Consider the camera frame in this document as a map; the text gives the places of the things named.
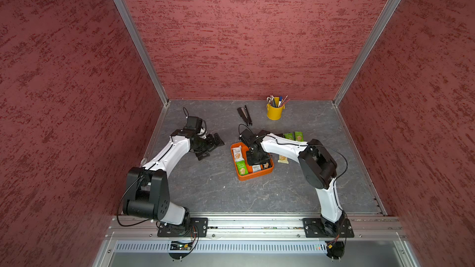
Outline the white cookie pack top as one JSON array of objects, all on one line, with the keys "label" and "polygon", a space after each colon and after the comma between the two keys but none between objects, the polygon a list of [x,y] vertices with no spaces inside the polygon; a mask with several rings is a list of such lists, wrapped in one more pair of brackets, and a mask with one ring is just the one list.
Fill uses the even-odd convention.
[{"label": "white cookie pack top", "polygon": [[237,147],[232,148],[232,152],[233,152],[233,157],[234,157],[235,163],[238,163],[240,161],[244,161],[241,146],[237,146]]}]

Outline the white cookie pack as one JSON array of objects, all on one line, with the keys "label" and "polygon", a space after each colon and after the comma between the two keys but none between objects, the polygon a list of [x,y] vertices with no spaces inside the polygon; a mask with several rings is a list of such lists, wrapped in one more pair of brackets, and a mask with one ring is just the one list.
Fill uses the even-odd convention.
[{"label": "white cookie pack", "polygon": [[261,171],[261,170],[262,170],[261,165],[253,165],[253,166],[252,166],[252,171],[253,171],[253,173],[257,173],[257,172],[259,172],[259,171]]},{"label": "white cookie pack", "polygon": [[237,146],[237,147],[232,148],[232,152],[233,152],[233,157],[234,157],[235,163],[238,163],[240,161],[244,161],[241,146]]}]

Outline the green cookie pack bottom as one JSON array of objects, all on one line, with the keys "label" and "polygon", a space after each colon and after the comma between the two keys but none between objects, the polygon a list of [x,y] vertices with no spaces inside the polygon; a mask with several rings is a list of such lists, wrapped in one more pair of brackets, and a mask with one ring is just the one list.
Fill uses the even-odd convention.
[{"label": "green cookie pack bottom", "polygon": [[244,175],[249,174],[249,172],[247,170],[246,162],[244,160],[236,162],[236,169],[237,169],[237,172],[240,176],[244,176]]}]

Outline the green cookie pack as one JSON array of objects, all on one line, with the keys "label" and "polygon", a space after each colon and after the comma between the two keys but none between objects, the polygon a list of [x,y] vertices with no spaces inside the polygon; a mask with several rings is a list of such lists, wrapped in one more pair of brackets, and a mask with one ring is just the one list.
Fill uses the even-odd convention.
[{"label": "green cookie pack", "polygon": [[244,175],[249,174],[249,172],[247,170],[246,162],[244,160],[236,162],[236,169],[237,169],[237,172],[240,176],[244,176]]},{"label": "green cookie pack", "polygon": [[304,136],[302,132],[299,132],[299,131],[294,132],[294,138],[298,142],[304,142]]}]

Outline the orange storage box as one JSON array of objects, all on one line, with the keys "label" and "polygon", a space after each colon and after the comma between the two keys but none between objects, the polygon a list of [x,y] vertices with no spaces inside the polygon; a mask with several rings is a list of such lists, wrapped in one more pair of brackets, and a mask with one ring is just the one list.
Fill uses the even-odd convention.
[{"label": "orange storage box", "polygon": [[[233,152],[232,152],[232,148],[234,147],[237,147],[237,146],[241,146],[242,147],[242,155],[243,155],[243,158],[246,162],[246,165],[247,165],[247,170],[249,172],[249,174],[247,175],[244,175],[244,176],[240,176],[237,172],[238,170],[236,169],[236,163],[235,163],[235,160],[234,160],[234,157],[233,157]],[[231,148],[231,156],[233,157],[233,163],[235,164],[235,170],[236,170],[236,174],[238,176],[238,179],[240,181],[245,181],[245,180],[250,180],[250,179],[254,179],[254,178],[258,178],[258,177],[261,177],[261,176],[264,176],[266,174],[270,174],[272,171],[273,171],[273,168],[274,168],[274,162],[273,162],[273,159],[271,158],[270,161],[264,165],[261,165],[261,168],[262,170],[257,172],[257,173],[253,173],[252,171],[252,166],[248,165],[247,164],[247,159],[246,159],[246,152],[249,150],[249,148],[247,148],[245,146],[245,144],[243,143],[234,143],[232,144]]]}]

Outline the cream cookie pack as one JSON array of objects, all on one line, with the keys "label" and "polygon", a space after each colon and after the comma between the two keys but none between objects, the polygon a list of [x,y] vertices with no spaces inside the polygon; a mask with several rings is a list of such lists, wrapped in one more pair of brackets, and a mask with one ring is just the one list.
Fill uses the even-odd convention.
[{"label": "cream cookie pack", "polygon": [[288,164],[289,163],[288,158],[285,157],[285,156],[282,156],[282,155],[279,156],[278,162],[283,163],[283,164]]}]

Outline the green cookie pack top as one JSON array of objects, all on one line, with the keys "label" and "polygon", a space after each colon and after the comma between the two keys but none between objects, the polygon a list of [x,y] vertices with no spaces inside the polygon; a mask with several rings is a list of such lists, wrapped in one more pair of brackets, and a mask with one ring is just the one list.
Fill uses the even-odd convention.
[{"label": "green cookie pack top", "polygon": [[299,131],[294,132],[294,138],[298,142],[304,142],[304,136],[302,132],[299,132]]}]

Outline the white cookie pack bottom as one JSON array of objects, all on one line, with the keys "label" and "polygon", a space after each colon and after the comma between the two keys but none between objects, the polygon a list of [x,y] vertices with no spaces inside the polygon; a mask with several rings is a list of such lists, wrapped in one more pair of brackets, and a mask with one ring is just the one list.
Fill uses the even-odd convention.
[{"label": "white cookie pack bottom", "polygon": [[253,166],[252,166],[252,171],[253,171],[253,173],[257,173],[257,172],[259,172],[259,171],[261,171],[261,170],[262,170],[261,165],[253,165]]}]

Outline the green cookie pack hidden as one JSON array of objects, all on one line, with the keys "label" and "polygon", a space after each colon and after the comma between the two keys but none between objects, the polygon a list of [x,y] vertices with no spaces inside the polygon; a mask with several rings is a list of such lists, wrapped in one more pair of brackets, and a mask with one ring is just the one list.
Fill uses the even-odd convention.
[{"label": "green cookie pack hidden", "polygon": [[295,133],[294,133],[294,132],[292,132],[292,133],[285,133],[285,134],[284,134],[284,137],[285,137],[286,139],[288,139],[288,140],[293,140],[293,141],[296,140],[296,136],[295,136]]}]

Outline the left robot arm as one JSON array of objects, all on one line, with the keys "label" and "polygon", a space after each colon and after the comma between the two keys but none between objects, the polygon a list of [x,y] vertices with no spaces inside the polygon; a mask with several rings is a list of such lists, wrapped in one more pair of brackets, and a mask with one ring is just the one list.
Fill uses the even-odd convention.
[{"label": "left robot arm", "polygon": [[217,133],[199,135],[191,130],[176,130],[156,157],[129,170],[122,210],[118,213],[187,228],[189,211],[171,202],[168,176],[186,154],[194,153],[202,160],[224,144]]}]

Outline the yellow pen cup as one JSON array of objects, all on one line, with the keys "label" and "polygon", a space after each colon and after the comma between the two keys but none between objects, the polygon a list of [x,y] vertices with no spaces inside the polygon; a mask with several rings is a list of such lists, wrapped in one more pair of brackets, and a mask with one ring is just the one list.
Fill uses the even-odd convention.
[{"label": "yellow pen cup", "polygon": [[285,109],[285,106],[276,108],[271,104],[266,105],[267,107],[267,117],[272,121],[278,121],[282,117],[282,112]]}]

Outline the pens in cup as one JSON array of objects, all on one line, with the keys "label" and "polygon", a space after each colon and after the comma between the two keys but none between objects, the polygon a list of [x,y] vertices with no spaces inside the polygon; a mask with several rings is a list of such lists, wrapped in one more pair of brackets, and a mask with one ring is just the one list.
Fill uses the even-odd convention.
[{"label": "pens in cup", "polygon": [[288,96],[268,96],[267,104],[273,108],[284,108],[288,101]]}]

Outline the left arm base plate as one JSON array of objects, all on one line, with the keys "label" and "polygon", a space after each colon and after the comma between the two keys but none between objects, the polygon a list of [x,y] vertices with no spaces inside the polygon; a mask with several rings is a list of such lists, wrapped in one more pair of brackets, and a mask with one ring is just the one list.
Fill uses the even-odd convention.
[{"label": "left arm base plate", "polygon": [[181,225],[160,222],[158,237],[203,238],[207,236],[208,218],[186,218]]}]

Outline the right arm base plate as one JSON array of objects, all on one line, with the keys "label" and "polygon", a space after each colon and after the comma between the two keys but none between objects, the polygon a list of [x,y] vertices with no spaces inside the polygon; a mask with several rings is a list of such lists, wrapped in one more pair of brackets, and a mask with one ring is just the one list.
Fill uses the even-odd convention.
[{"label": "right arm base plate", "polygon": [[334,223],[323,217],[303,218],[302,222],[306,238],[344,239],[355,237],[350,220],[344,215]]}]

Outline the aluminium front rail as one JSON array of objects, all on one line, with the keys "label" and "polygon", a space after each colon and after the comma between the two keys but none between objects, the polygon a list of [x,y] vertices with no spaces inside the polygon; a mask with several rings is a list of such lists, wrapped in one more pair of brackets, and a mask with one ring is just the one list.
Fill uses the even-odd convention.
[{"label": "aluminium front rail", "polygon": [[[332,241],[334,236],[324,237],[316,226],[318,215],[312,214],[224,214],[195,213],[203,240],[247,241]],[[347,215],[348,222],[342,227],[339,241],[407,241],[408,236],[398,217],[383,215]],[[137,226],[122,227],[113,218],[106,230],[105,239],[158,240],[157,224],[147,221]]]}]

